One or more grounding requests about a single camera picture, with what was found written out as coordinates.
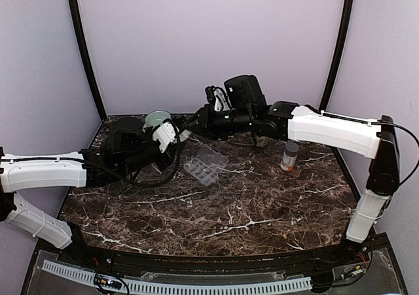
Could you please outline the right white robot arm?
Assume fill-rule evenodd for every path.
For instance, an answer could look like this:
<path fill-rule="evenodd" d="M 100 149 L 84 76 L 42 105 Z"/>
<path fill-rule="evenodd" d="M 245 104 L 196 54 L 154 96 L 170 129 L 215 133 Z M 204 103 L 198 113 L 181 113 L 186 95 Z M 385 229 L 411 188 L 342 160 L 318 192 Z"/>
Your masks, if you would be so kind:
<path fill-rule="evenodd" d="M 250 132 L 280 141 L 327 145 L 371 160 L 366 187 L 346 228 L 346 241 L 334 251 L 339 264 L 349 264 L 359 254 L 358 243 L 366 240 L 392 196 L 406 181 L 400 178 L 396 131 L 405 132 L 414 141 L 417 136 L 386 115 L 375 120 L 327 113 L 288 101 L 269 105 L 254 75 L 230 78 L 224 87 L 228 110 L 216 110 L 215 87 L 208 86 L 208 102 L 189 122 L 191 131 L 210 139 Z"/>

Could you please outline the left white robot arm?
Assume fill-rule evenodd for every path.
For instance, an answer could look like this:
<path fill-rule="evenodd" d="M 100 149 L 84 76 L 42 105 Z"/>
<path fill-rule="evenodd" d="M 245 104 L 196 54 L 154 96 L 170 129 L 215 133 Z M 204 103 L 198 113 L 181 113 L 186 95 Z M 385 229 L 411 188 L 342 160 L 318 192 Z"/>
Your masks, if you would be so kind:
<path fill-rule="evenodd" d="M 1 221 L 19 227 L 55 248 L 66 250 L 78 266 L 92 261 L 92 251 L 83 245 L 76 225 L 58 220 L 30 204 L 20 190 L 32 188 L 107 186 L 124 181 L 142 188 L 166 184 L 135 182 L 129 174 L 166 157 L 171 149 L 180 155 L 180 132 L 165 119 L 154 127 L 144 127 L 138 118 L 122 118 L 112 123 L 107 144 L 99 149 L 82 149 L 50 156 L 1 154 Z"/>

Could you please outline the clear plastic pill organizer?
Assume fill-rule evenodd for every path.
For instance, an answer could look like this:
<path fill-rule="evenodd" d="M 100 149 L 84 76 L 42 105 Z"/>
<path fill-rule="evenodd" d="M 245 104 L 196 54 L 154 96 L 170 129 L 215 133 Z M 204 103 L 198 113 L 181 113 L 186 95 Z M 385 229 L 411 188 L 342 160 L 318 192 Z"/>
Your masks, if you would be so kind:
<path fill-rule="evenodd" d="M 204 186 L 215 183 L 229 160 L 218 150 L 202 145 L 195 156 L 185 162 L 184 170 Z"/>

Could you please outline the orange pill bottle grey cap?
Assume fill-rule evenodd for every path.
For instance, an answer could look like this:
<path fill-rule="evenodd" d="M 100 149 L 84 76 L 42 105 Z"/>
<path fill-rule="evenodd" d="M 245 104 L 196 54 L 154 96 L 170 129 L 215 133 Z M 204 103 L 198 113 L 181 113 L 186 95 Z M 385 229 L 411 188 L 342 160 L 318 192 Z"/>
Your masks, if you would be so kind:
<path fill-rule="evenodd" d="M 299 153 L 299 146 L 295 142 L 287 142 L 284 146 L 280 168 L 284 171 L 292 171 Z"/>

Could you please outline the green ceramic bowl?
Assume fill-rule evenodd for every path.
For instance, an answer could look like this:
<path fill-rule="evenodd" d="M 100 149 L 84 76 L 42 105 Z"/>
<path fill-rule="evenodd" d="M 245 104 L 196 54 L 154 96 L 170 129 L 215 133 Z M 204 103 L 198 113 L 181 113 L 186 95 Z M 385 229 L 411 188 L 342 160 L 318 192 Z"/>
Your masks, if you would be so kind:
<path fill-rule="evenodd" d="M 150 112 L 145 117 L 144 128 L 155 128 L 161 125 L 166 119 L 171 119 L 172 116 L 168 111 L 156 110 Z"/>

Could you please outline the small white pill bottle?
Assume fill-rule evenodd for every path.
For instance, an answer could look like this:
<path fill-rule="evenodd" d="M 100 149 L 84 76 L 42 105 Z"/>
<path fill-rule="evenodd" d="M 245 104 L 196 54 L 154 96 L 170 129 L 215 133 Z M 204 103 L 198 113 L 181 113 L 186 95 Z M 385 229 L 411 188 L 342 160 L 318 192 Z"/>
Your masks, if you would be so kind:
<path fill-rule="evenodd" d="M 190 135 L 191 135 L 191 131 L 189 131 L 189 130 L 183 130 L 181 133 L 180 133 L 180 142 L 181 143 L 183 143 L 183 142 L 185 142 L 189 137 L 190 137 Z"/>

